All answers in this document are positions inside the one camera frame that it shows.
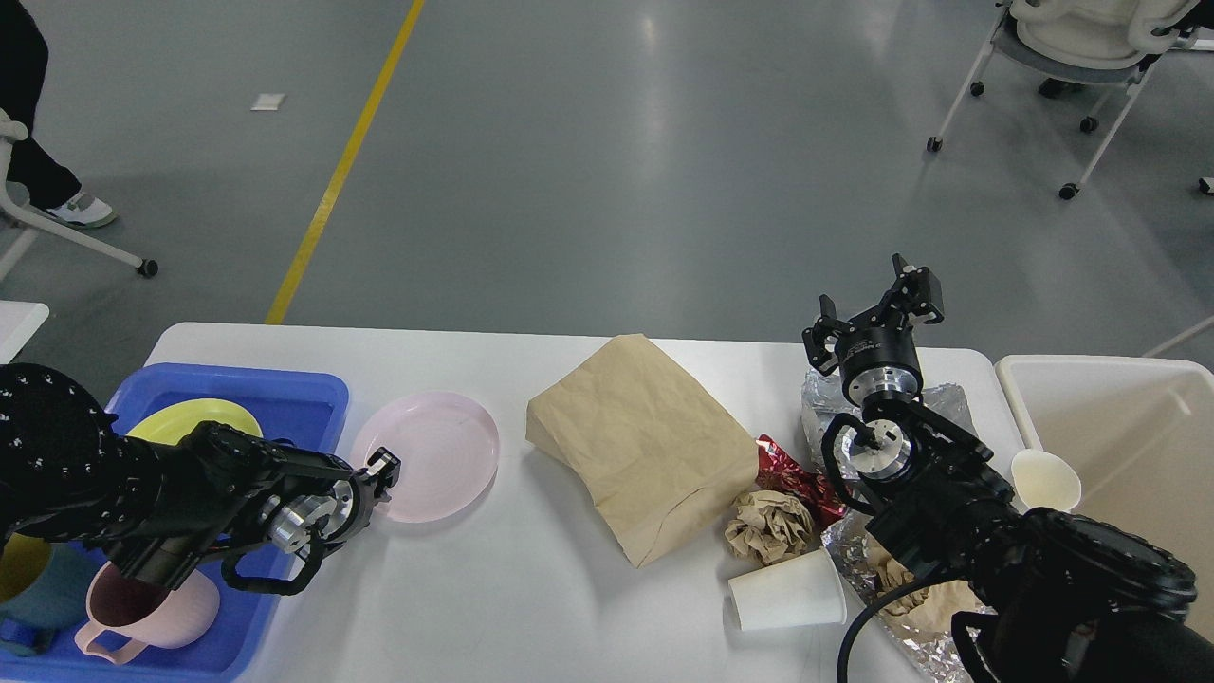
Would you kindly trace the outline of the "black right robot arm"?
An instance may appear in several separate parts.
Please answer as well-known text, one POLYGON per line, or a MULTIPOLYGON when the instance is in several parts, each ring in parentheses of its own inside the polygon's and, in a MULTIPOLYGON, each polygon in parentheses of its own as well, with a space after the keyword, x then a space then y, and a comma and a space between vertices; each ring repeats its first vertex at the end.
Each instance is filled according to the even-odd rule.
POLYGON ((828 295, 802 329, 809 363, 838 372, 855 412, 836 414, 819 449, 832 488, 913 575, 847 627, 855 641, 885 607, 964 581, 985 613, 958 611, 951 633, 976 682, 1209 682, 1210 641, 1186 625, 1198 591, 1187 563, 1110 523, 1012 507, 989 446, 924 405, 913 329, 944 319, 938 278, 894 254, 877 304, 841 319, 828 295))

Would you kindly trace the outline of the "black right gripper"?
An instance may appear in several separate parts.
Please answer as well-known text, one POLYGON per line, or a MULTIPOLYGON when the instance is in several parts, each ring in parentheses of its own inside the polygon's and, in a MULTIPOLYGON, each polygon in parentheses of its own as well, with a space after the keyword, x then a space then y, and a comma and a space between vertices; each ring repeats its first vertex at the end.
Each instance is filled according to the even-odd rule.
POLYGON ((834 300, 819 297, 819 315, 802 329, 809 363, 823 377, 838 369, 844 395, 853 406, 864 408, 878 397, 919 399, 924 379, 913 328, 944 320, 944 290, 935 273, 914 267, 902 255, 894 255, 892 264, 894 284, 877 303, 875 314, 841 320, 834 300))

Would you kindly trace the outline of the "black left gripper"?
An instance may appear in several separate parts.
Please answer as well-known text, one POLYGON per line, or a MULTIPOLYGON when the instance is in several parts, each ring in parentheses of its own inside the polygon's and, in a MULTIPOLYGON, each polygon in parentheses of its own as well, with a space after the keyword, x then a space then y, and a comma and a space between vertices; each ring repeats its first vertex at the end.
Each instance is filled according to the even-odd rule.
POLYGON ((310 542, 322 542, 322 554, 333 554, 365 530, 373 506, 391 501, 399 480, 399 457, 378 446, 350 480, 337 480, 322 494, 300 494, 283 501, 267 500, 267 539, 287 554, 311 554, 310 542))

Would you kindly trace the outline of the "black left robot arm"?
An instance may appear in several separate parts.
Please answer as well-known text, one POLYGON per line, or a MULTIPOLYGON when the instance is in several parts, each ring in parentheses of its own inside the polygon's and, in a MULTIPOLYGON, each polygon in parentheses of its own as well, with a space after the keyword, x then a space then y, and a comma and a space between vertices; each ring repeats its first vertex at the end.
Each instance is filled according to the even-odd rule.
POLYGON ((1 415, 2 541, 87 543, 164 590, 219 562, 236 591, 299 594, 399 480, 385 446, 353 469, 215 420, 174 445, 121 436, 74 379, 33 363, 2 368, 1 415))

